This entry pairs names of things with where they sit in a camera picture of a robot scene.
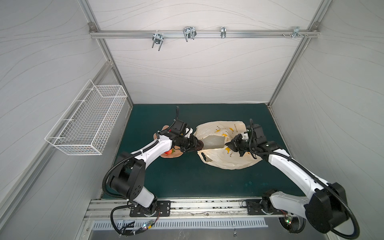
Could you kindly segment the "dark purple fruit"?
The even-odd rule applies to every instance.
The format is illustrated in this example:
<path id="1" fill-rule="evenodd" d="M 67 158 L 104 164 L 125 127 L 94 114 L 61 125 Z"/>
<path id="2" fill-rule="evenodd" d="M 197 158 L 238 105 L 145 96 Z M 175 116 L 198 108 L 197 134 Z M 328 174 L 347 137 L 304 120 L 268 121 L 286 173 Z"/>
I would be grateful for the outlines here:
<path id="1" fill-rule="evenodd" d="M 196 150 L 197 151 L 201 151 L 204 147 L 204 143 L 201 141 L 201 140 L 198 140 L 197 141 L 197 147 L 196 147 Z"/>

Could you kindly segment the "banana print plastic bag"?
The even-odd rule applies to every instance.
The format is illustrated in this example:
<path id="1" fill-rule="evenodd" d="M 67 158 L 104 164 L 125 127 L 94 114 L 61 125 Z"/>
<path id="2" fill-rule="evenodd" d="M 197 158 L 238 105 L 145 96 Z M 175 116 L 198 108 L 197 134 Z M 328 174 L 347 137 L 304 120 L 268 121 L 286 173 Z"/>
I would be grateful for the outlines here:
<path id="1" fill-rule="evenodd" d="M 235 136 L 245 132 L 246 125 L 242 121 L 215 121 L 198 125 L 194 136 L 204 145 L 198 156 L 203 163 L 224 170 L 240 170 L 259 163 L 261 157 L 253 158 L 249 152 L 240 156 L 226 146 Z"/>

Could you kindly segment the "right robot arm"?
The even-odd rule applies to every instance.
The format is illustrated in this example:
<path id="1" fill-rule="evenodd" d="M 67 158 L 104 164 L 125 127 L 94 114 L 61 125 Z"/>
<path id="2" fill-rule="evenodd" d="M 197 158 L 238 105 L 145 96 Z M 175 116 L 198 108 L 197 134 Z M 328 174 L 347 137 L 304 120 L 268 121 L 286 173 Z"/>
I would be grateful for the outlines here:
<path id="1" fill-rule="evenodd" d="M 349 220 L 344 188 L 337 183 L 330 184 L 310 172 L 274 141 L 267 142 L 264 138 L 255 137 L 244 139 L 239 134 L 226 146 L 241 155 L 251 153 L 267 157 L 269 164 L 284 173 L 304 193 L 304 197 L 297 197 L 282 191 L 273 192 L 268 200 L 275 209 L 306 219 L 323 234 Z"/>

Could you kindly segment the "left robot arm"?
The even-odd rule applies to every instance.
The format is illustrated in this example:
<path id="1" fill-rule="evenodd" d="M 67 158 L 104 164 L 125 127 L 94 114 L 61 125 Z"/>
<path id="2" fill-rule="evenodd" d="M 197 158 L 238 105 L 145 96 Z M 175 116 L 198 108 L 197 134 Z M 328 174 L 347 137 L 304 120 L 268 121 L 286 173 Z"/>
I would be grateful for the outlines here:
<path id="1" fill-rule="evenodd" d="M 158 157 L 173 147 L 182 153 L 200 151 L 204 144 L 194 135 L 157 138 L 142 149 L 123 156 L 123 159 L 109 169 L 102 181 L 106 195 L 128 200 L 143 208 L 150 209 L 155 204 L 155 195 L 144 187 L 146 169 Z"/>

